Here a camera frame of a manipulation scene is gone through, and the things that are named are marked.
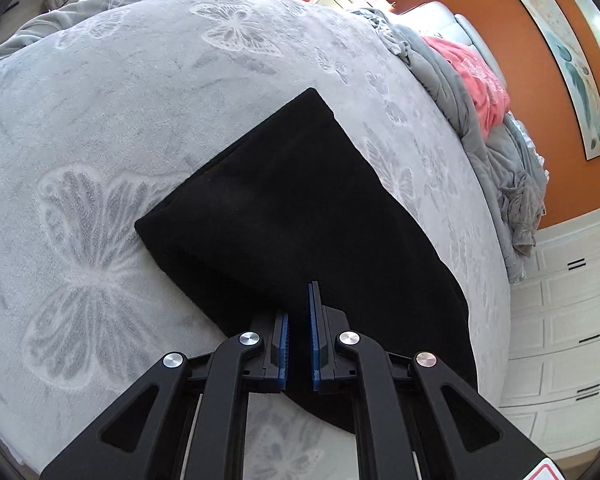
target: black drawer handle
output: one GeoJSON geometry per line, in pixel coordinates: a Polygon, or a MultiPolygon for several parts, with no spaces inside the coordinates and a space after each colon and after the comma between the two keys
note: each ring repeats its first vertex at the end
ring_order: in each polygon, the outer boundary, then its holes
{"type": "Polygon", "coordinates": [[[9,10],[13,9],[13,7],[16,7],[19,4],[20,4],[20,2],[13,2],[9,7],[4,9],[4,12],[8,12],[9,10]]]}
{"type": "Polygon", "coordinates": [[[584,267],[587,265],[586,258],[580,258],[579,260],[573,260],[567,264],[567,269],[579,269],[580,267],[584,267]]]}
{"type": "Polygon", "coordinates": [[[589,399],[589,397],[595,397],[596,395],[599,395],[599,394],[600,394],[600,392],[595,392],[594,394],[585,395],[584,397],[578,397],[576,399],[576,401],[578,401],[578,400],[584,400],[584,399],[589,399]]]}
{"type": "Polygon", "coordinates": [[[597,339],[599,337],[600,337],[600,334],[592,335],[591,337],[586,337],[584,339],[581,339],[580,341],[578,341],[578,343],[586,343],[587,341],[593,341],[594,339],[597,339]]]}
{"type": "Polygon", "coordinates": [[[588,386],[587,388],[583,388],[581,390],[578,390],[576,393],[581,394],[582,392],[586,392],[587,390],[593,390],[594,388],[597,388],[598,386],[600,386],[600,383],[594,384],[593,386],[588,386]]]}

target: folded black cloth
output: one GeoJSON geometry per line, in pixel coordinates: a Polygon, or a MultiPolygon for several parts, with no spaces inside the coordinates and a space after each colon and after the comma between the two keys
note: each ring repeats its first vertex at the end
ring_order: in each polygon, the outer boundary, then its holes
{"type": "Polygon", "coordinates": [[[340,396],[312,391],[307,284],[385,350],[439,355],[477,387],[462,290],[308,89],[190,176],[136,230],[160,268],[233,336],[289,313],[287,395],[353,430],[340,396]]]}

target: crumpled bedding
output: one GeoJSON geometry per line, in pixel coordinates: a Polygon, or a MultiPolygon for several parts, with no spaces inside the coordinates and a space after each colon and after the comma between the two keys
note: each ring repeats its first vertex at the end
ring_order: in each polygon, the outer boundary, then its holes
{"type": "Polygon", "coordinates": [[[509,111],[510,99],[504,86],[475,47],[435,36],[422,39],[459,73],[474,101],[482,138],[486,139],[494,126],[502,124],[504,114],[509,111]]]}
{"type": "MultiPolygon", "coordinates": [[[[162,355],[224,339],[133,225],[308,87],[458,280],[498,405],[510,292],[490,213],[367,20],[297,0],[85,0],[0,47],[0,439],[17,460],[40,471],[162,355]]],[[[355,479],[355,450],[286,397],[253,396],[246,480],[355,479]]]]}
{"type": "Polygon", "coordinates": [[[509,281],[518,282],[524,277],[524,257],[535,245],[546,182],[539,174],[536,179],[528,178],[506,126],[492,129],[485,143],[462,78],[417,32],[390,23],[378,9],[352,12],[369,20],[384,46],[404,61],[460,137],[487,201],[509,281]]]}

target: gray bedspread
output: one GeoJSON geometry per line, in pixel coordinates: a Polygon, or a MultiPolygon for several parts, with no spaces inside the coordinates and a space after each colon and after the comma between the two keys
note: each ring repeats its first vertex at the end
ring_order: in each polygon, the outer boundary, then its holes
{"type": "MultiPolygon", "coordinates": [[[[134,221],[308,87],[458,279],[498,405],[510,292],[490,213],[367,20],[297,0],[81,0],[0,46],[0,439],[17,461],[42,470],[164,354],[224,339],[134,221]]],[[[352,435],[282,396],[249,409],[245,480],[358,477],[352,435]]]]}
{"type": "MultiPolygon", "coordinates": [[[[384,46],[398,56],[420,81],[461,139],[487,201],[507,275],[511,283],[523,277],[523,261],[536,244],[534,234],[544,212],[546,177],[526,145],[506,123],[482,138],[471,95],[462,78],[420,35],[405,25],[390,23],[377,9],[354,10],[369,20],[384,46]]],[[[510,126],[512,117],[507,117],[510,126]]]]}

